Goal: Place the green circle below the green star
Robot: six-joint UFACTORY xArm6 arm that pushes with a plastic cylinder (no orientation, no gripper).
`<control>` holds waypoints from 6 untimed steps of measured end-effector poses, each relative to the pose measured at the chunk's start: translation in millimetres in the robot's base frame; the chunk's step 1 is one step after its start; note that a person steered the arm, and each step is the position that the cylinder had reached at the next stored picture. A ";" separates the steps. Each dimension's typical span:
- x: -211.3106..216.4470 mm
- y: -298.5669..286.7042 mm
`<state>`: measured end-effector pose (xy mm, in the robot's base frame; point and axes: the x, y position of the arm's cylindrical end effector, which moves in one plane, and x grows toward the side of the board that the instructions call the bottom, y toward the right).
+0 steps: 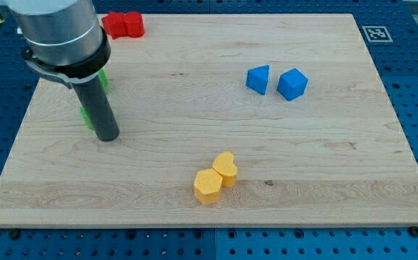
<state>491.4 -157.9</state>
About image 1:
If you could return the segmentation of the black flange clamp ring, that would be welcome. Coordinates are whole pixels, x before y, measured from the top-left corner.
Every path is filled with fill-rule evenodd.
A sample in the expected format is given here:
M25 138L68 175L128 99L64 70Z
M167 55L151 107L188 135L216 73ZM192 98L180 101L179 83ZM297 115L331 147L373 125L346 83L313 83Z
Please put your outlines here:
M100 32L102 36L100 47L91 56L75 64L55 66L44 63L29 47L21 54L29 69L39 77L63 84L71 89L74 85L92 80L110 59L111 49L108 36L101 26Z

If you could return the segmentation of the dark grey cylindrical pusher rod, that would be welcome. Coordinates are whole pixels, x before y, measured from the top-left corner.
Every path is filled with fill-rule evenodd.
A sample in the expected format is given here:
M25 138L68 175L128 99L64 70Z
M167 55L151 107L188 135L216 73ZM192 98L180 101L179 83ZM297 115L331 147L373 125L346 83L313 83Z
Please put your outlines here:
M98 74L74 84L74 91L87 114L97 138L103 142L116 139L120 133Z

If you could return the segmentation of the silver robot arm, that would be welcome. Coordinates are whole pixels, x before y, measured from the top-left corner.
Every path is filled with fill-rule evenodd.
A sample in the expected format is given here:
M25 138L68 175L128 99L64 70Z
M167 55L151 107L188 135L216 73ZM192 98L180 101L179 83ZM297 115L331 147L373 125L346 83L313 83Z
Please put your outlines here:
M103 142L120 133L100 81L111 49L90 0L0 0L27 47L22 57L39 77L73 89Z

